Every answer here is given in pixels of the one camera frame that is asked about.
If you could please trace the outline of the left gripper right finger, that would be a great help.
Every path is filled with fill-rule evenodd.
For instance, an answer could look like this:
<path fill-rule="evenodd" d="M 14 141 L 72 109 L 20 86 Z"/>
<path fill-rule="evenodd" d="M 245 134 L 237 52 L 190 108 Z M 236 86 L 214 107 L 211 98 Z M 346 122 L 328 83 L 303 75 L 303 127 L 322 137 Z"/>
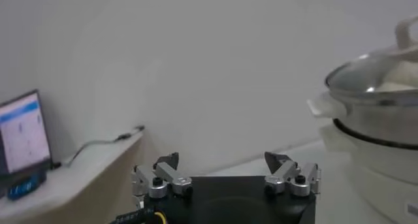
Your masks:
<path fill-rule="evenodd" d="M 273 152 L 265 152 L 264 158 L 270 170 L 270 174 L 264 178 L 264 190 L 268 197 L 286 191 L 296 197 L 321 193 L 321 169 L 317 163 L 300 166 L 289 156 Z"/>

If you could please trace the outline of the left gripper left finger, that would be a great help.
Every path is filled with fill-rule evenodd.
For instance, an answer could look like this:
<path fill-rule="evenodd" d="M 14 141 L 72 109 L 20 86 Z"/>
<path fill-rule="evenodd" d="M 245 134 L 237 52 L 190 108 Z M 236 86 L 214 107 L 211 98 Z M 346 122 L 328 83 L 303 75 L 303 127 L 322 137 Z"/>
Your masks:
<path fill-rule="evenodd" d="M 151 166 L 135 165 L 131 171 L 134 197 L 163 199 L 169 191 L 174 196 L 188 199 L 193 194 L 193 180 L 178 171 L 180 154 L 178 152 L 157 158 Z"/>

